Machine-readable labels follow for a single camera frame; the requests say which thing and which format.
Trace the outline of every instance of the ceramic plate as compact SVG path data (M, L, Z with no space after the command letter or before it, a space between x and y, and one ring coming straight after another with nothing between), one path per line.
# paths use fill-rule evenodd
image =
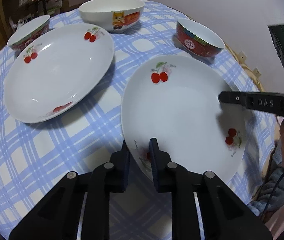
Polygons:
M246 134L241 106L219 103L220 92L229 90L213 69L189 57L154 57L135 71L122 97L122 130L130 152L150 179L151 138L189 171L210 170L225 183L234 176Z
M111 35L92 24L70 24L40 36L13 63L4 85L10 115L26 123L51 119L85 97L108 70Z

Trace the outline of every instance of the blue plaid tablecloth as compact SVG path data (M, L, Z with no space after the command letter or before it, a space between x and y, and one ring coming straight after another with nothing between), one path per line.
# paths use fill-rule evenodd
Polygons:
M0 51L0 233L6 239L68 171L92 171L121 148L120 103L130 76L153 56L189 56L177 48L180 45L174 37L179 17L186 16L146 1L136 25L123 34L112 34L114 62L100 83L76 106L38 124L21 123L9 115L3 103L3 84L15 57L7 46ZM76 9L53 17L50 27L80 22ZM228 51L204 62L231 87L257 91ZM273 115L250 112L244 157L228 183L245 203L262 183L261 169L274 147L274 125ZM110 197L110 239L170 239L171 231L170 194L157 194L132 161L126 192Z

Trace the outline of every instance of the power outlet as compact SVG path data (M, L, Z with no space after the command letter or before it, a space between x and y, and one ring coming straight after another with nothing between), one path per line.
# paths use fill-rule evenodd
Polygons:
M240 64L245 63L247 57L246 57L246 55L245 55L245 53L244 53L243 51L241 51L241 52L239 53L239 58L238 58L238 59L239 59Z
M258 70L258 68L253 69L253 75L255 75L257 78L259 78L262 74L261 72Z

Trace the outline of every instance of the white bowl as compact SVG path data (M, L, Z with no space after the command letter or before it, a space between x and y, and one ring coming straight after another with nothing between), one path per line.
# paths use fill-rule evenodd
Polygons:
M50 15L42 15L21 26L9 38L7 45L16 51L22 51L32 41L49 30Z
M91 0L82 4L79 11L84 22L120 33L138 22L144 5L141 0Z
M87 38L87 33L94 39ZM36 123L68 110L85 97L109 69L111 35L92 24L70 24L42 35L16 58L4 84L10 115Z

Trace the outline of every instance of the white wall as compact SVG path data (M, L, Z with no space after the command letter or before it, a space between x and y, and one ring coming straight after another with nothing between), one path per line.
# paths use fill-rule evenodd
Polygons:
M284 23L284 0L153 0L173 7L244 51L251 69L258 67L267 91L284 92L284 69L268 25Z

